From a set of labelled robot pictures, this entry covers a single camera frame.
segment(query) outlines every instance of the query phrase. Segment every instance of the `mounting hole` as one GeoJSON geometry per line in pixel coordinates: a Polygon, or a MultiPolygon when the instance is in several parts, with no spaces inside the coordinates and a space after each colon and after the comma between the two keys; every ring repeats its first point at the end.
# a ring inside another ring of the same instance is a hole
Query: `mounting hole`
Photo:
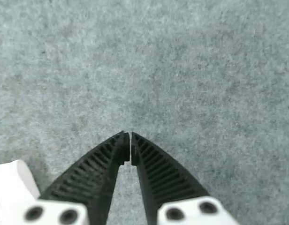
{"type": "Polygon", "coordinates": [[[203,213],[216,213],[218,211],[215,205],[210,202],[203,202],[200,204],[200,209],[203,213]]]}
{"type": "Polygon", "coordinates": [[[77,220],[78,213],[75,210],[66,210],[60,216],[60,222],[62,224],[72,224],[77,220]]]}
{"type": "Polygon", "coordinates": [[[184,214],[180,209],[170,208],[167,210],[167,218],[170,220],[180,220],[184,218],[184,214]]]}
{"type": "Polygon", "coordinates": [[[41,214],[43,212],[43,208],[40,206],[35,206],[33,208],[30,208],[25,215],[25,219],[28,221],[33,221],[41,217],[41,214]]]}

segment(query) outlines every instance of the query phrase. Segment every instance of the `gray carpet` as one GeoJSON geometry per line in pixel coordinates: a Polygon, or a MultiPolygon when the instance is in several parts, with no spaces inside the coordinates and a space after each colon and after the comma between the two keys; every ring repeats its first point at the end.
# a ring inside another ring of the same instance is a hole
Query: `gray carpet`
{"type": "MultiPolygon", "coordinates": [[[[44,190],[121,130],[241,224],[289,225],[289,0],[0,0],[0,163],[44,190]]],[[[146,224],[130,165],[108,224],[146,224]]]]}

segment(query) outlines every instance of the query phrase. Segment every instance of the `ribbed gripper pad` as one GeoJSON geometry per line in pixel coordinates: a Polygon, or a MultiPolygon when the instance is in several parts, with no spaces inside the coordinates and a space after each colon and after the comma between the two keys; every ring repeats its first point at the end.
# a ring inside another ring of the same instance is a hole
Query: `ribbed gripper pad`
{"type": "Polygon", "coordinates": [[[182,165],[144,137],[132,133],[131,150],[149,225],[157,223],[163,203],[209,195],[182,165]]]}
{"type": "Polygon", "coordinates": [[[119,166],[129,161],[129,155],[129,134],[120,132],[82,156],[40,198],[83,203],[88,209],[90,224],[103,225],[119,166]]]}

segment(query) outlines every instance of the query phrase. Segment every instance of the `white plastic bracket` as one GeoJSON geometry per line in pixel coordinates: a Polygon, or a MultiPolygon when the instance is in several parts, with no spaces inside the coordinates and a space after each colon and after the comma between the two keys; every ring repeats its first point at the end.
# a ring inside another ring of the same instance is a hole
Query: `white plastic bracket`
{"type": "Polygon", "coordinates": [[[219,200],[210,196],[163,204],[158,225],[239,225],[219,200]]]}
{"type": "Polygon", "coordinates": [[[33,202],[40,195],[28,166],[22,160],[0,164],[0,225],[10,225],[11,208],[33,202]]]}

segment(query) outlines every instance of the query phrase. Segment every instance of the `white object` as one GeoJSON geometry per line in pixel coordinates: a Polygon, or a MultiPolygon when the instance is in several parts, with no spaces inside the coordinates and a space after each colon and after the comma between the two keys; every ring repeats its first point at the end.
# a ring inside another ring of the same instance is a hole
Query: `white object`
{"type": "Polygon", "coordinates": [[[27,164],[22,160],[0,164],[0,225],[11,225],[11,208],[33,202],[40,195],[27,164]]]}
{"type": "Polygon", "coordinates": [[[89,225],[87,208],[80,203],[36,200],[35,202],[18,206],[12,212],[11,218],[15,225],[89,225]],[[36,219],[28,220],[27,213],[34,210],[35,207],[41,208],[42,213],[36,219]],[[76,214],[72,222],[69,222],[72,215],[68,214],[65,216],[69,210],[74,211],[76,214]],[[66,218],[67,221],[62,222],[62,217],[66,218]]]}
{"type": "Polygon", "coordinates": [[[163,204],[158,210],[158,225],[239,225],[239,223],[224,209],[216,198],[210,196],[192,198],[163,204]],[[215,212],[202,210],[204,204],[211,204],[215,212]],[[170,210],[176,210],[176,220],[169,216],[170,210]]]}

